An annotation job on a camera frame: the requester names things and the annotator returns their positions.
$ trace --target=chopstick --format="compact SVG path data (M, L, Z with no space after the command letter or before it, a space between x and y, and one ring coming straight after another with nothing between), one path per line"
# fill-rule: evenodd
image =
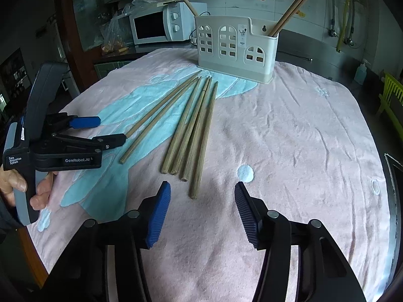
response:
M176 88L173 88L168 94L166 94L164 97L162 97L162 100L160 101L160 103L158 103L154 108L152 108L144 117L142 117L142 119L140 119L127 133L126 133L126 137L129 138L130 136L132 136L136 130L138 130L140 128L140 126L142 124L144 124L152 115L154 115L154 113L160 109L160 107L162 107L172 96L174 96L179 90L181 90L183 87L185 87L187 84L189 84L190 82L192 82L196 76L201 72L201 70L199 70L198 72L195 72L190 78L188 78L187 80L185 80L181 85L179 85Z
M172 158L175 156L175 152L177 151L178 145L181 142L183 131L185 130L186 119L189 114L190 108L193 104L193 100L195 99L195 95L196 95L196 92L199 88L201 81L202 81L202 78L199 77L199 79L196 83L196 86L193 89L193 92L192 92L191 96L189 97L189 100L187 101L186 107L182 113L181 119L179 120L178 126L175 130L175 134L169 145L168 152L166 153L164 163L162 164L161 173L168 173L169 168L171 167Z
M301 3L302 0L294 0L293 4L287 9L285 14L283 14L283 17L277 22L277 24L272 28L272 30L269 32L269 36L275 37L275 33L279 32L284 25L287 23L287 19L292 17L295 13L297 8L299 7L299 4Z
M174 96L174 98L168 102L168 104L156 115L156 117L147 125L147 127L136 137L136 139L133 141L133 143L130 145L130 147L127 149L127 151L122 155L122 157L119 160L120 164L124 164L127 160L127 158L132 154L134 149L138 147L142 139L148 134L148 132L154 127L154 125L161 119L161 117L172 107L172 105L182 96L183 93L187 91L187 89L193 84L195 79L193 79L190 83L188 83L185 87L183 87L177 95Z
M176 157L175 162L174 162L174 164L173 164L173 166L171 168L170 174L172 174L172 175L176 175L178 173L178 171L179 171L179 168L180 168L181 163L182 163L182 159L183 159L183 157L185 156L185 153L186 153L187 144L189 142L190 136L192 134L193 127L194 127L194 125L196 123L196 119L197 119L197 116L198 116L199 111L200 111L200 106L202 104L202 101L203 101L207 86L209 86L210 82L211 82L211 77L207 77L206 82L204 83L203 89L202 89L202 91L200 93L199 99L197 101L197 105L196 105L196 107L195 107L195 109L193 111L192 117L190 118L190 121L189 121L189 123L187 125L185 135L183 135L182 143L181 143L181 146L179 147L177 157Z
M212 78L210 77L210 80L207 84L206 92L204 93L203 102L201 103L199 114L197 115L196 125L193 130L193 135L192 135L192 140L190 143L189 152L187 154L185 167L183 168L183 173L181 176L181 180L183 180L183 181L187 181L189 179L189 175L190 175L190 172L192 171L193 163L196 158L199 138L201 136L202 125L203 125L203 121L204 121L204 115L207 111L208 91L210 90L211 80L212 80Z
M199 192L200 181L202 179L201 175L203 172L204 157L206 155L208 133L210 131L211 118L213 116L213 109L214 109L214 102L216 100L217 87L218 87L218 82L216 82L214 84L213 93L211 95L210 104L208 106L206 125L204 126L203 138L201 140L201 145L200 145L199 159L197 160L195 176L193 178L192 187L189 192L189 196L191 199L196 199L197 193Z
M302 1L299 3L299 5L295 8L295 10L296 10L296 11L299 10L299 9L301 8L301 6L305 3L305 1L306 1L306 0L302 0ZM275 34L274 34L273 37L276 37L276 36L277 36L277 34L283 29L283 27L285 26L285 24L288 23L289 20L290 20L292 17L293 17L293 14L291 14L291 15L283 22L283 24L279 27L279 29L276 30L276 32L275 32Z
M195 17L198 17L198 13L197 13L197 11L196 11L196 9L192 6L192 4L189 2L189 0L183 0L183 2L185 2L185 4L187 5L187 7L190 9L190 11L192 11L192 14L195 16Z

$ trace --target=paper notice on wall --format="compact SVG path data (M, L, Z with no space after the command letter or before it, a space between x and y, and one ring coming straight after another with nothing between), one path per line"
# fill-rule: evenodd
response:
M238 24L237 41L239 47L246 47L246 34L247 34L246 25Z

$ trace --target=soap bottle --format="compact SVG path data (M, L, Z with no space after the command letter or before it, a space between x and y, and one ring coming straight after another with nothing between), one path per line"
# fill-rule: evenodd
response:
M357 82L359 85L364 83L365 77L367 76L367 67L365 64L368 63L367 60L362 59L362 64L357 68L354 76L354 82Z

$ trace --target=black power cord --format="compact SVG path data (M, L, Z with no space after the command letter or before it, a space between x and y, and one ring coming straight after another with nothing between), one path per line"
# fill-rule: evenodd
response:
M209 16L211 16L210 12L208 12L208 11L202 12L201 14L199 14L199 16L201 16L202 14L208 14ZM197 44L192 43L192 41L190 40L190 38L191 38L191 36L192 36L192 34L193 34L193 32L194 32L195 30L196 30L196 28L195 28L195 29L190 33L190 35L189 35L190 44L192 44L194 47L196 47Z

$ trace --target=white microwave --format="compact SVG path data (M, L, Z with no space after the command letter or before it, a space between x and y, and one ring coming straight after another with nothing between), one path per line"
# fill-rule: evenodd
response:
M207 4L193 2L198 14L207 11ZM184 2L151 7L129 15L134 44L189 40L195 29L195 18Z

